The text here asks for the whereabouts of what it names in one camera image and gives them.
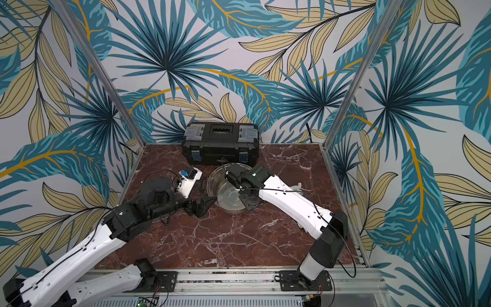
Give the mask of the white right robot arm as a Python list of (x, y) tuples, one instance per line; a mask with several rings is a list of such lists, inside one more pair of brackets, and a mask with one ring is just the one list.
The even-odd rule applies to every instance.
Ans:
[(319, 207), (300, 190), (286, 185), (278, 175), (262, 165), (247, 170), (233, 163), (225, 167), (225, 178), (239, 190), (239, 199), (248, 211), (270, 203), (297, 222), (315, 240), (291, 278), (280, 279), (308, 290), (317, 284), (325, 269), (333, 268), (348, 248), (349, 224), (343, 211)]

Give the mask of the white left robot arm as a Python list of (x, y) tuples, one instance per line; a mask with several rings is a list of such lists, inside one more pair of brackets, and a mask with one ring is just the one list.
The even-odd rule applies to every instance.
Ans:
[(157, 292), (162, 278), (146, 258), (130, 266), (88, 281), (81, 281), (92, 267), (137, 236), (152, 223), (178, 211), (203, 217), (214, 197), (200, 201), (190, 193), (198, 178), (181, 178), (179, 184), (166, 177), (143, 181), (129, 202), (109, 211), (79, 244), (43, 271), (27, 278), (14, 278), (3, 287), (8, 306), (86, 306), (121, 292)]

